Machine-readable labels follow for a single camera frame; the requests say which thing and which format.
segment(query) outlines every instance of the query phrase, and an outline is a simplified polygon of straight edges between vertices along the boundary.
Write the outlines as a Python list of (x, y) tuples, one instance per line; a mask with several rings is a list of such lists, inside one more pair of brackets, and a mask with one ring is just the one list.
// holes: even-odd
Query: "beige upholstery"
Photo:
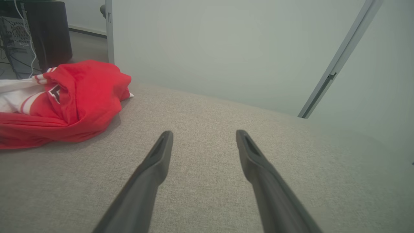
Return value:
[(262, 232), (236, 130), (246, 130), (325, 232), (412, 232), (414, 166), (377, 141), (149, 85), (107, 131), (0, 154), (0, 232), (92, 232), (159, 135), (174, 133), (150, 232)]

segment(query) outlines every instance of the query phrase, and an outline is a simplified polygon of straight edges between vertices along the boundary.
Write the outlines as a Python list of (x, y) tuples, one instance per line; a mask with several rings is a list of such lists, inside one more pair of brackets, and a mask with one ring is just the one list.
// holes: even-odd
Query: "clothing pile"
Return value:
[(108, 127), (132, 97), (131, 77), (113, 64), (83, 61), (23, 80), (0, 80), (0, 148), (81, 142)]

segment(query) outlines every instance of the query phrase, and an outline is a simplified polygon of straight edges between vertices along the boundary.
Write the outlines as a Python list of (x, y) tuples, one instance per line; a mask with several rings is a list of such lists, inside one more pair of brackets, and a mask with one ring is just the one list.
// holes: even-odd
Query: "computer tower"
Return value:
[(0, 30), (3, 49), (8, 53), (18, 78), (28, 78), (34, 53), (34, 74), (46, 72), (50, 67), (67, 63), (72, 58), (65, 3), (55, 0), (17, 1), (24, 20), (18, 14), (14, 1), (0, 1)]

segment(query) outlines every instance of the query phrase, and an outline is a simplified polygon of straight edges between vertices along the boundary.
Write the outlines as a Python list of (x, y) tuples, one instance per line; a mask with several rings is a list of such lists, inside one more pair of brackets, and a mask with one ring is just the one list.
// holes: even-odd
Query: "floor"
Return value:
[[(78, 32), (69, 32), (69, 35), (72, 44), (72, 62), (89, 59), (108, 62), (108, 47), (105, 38)], [(0, 62), (9, 63), (7, 58), (0, 59)], [(13, 73), (10, 65), (0, 63), (0, 79), (16, 79), (16, 75)]]

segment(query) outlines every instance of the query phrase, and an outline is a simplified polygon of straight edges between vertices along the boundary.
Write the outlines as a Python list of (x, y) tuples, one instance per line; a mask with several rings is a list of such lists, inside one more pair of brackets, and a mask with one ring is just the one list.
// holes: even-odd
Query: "white wall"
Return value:
[(66, 6), (69, 27), (106, 35), (105, 18), (99, 8), (105, 0), (61, 0)]
[(297, 116), (364, 0), (113, 1), (133, 81)]
[(414, 162), (414, 1), (385, 0), (309, 120), (372, 136)]

